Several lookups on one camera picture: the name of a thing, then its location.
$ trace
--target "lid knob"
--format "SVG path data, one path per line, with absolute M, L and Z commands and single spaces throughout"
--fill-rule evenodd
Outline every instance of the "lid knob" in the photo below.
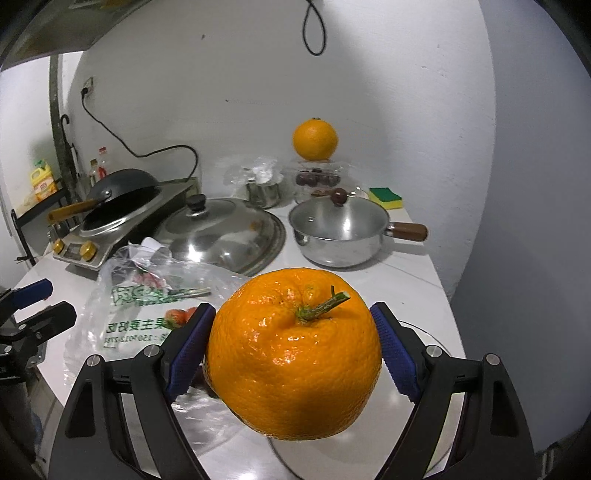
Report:
M 347 202 L 347 191 L 345 189 L 334 189 L 333 193 L 330 195 L 330 200 L 335 204 L 337 207 L 342 207 Z
M 199 193 L 197 195 L 191 195 L 186 200 L 187 207 L 189 207 L 189 210 L 191 210 L 192 212 L 202 212 L 205 210 L 206 200 L 206 196 L 202 193 Z

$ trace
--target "white wall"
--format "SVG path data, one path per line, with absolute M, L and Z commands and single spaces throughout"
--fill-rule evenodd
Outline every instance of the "white wall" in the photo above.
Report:
M 11 237 L 9 212 L 30 193 L 35 161 L 45 158 L 59 174 L 49 117 L 48 68 L 49 59 L 39 59 L 0 75 L 0 192 L 6 215 L 0 222 L 0 286 L 4 288 L 13 287 L 28 265 L 15 262 L 22 251 Z M 35 249 L 37 254 L 47 245 L 46 231 L 39 222 L 25 227 L 27 237 L 43 245 Z
M 468 357 L 501 356 L 544 449 L 591 410 L 591 78 L 535 2 L 481 4 L 496 146 L 452 308 Z
M 304 1 L 153 0 L 80 59 L 68 111 L 86 163 L 98 148 L 160 179 L 191 156 L 132 158 L 80 106 L 140 152 L 195 146 L 204 190 L 228 194 L 216 161 L 245 153 L 293 158 L 291 133 L 319 116 L 340 134 L 335 158 L 367 186 L 404 196 L 431 229 L 428 247 L 449 293 L 469 255 L 492 159 L 492 61 L 476 0 L 326 0 L 328 48 L 301 42 Z M 314 21 L 311 21 L 314 32 Z

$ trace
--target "stainless steel lid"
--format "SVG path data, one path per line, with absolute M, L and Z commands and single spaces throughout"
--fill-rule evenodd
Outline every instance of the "stainless steel lid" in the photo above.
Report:
M 205 262 L 244 275 L 265 268 L 285 243 L 280 220 L 240 199 L 192 195 L 154 238 L 180 261 Z
M 348 197 L 336 205 L 329 196 L 300 203 L 290 212 L 291 226 L 299 233 L 324 240 L 360 240 L 381 235 L 388 225 L 388 212 L 380 205 Z

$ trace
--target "shelf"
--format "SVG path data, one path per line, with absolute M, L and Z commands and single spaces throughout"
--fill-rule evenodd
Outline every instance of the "shelf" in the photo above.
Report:
M 56 184 L 60 184 L 61 179 L 56 180 Z M 66 197 L 67 190 L 65 187 L 60 188 L 57 192 L 52 193 L 46 199 L 37 203 L 34 207 L 28 209 L 25 213 L 23 213 L 20 217 L 16 218 L 16 224 L 19 227 L 23 227 L 24 225 L 31 222 L 34 218 L 37 218 L 43 212 L 45 212 L 51 205 L 54 203 L 59 202 L 62 198 Z

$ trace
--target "sponge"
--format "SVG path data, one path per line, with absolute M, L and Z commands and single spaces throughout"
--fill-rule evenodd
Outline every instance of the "sponge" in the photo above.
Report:
M 402 197 L 396 195 L 392 190 L 386 189 L 369 189 L 369 200 L 378 205 L 381 205 L 386 210 L 394 210 L 402 208 Z

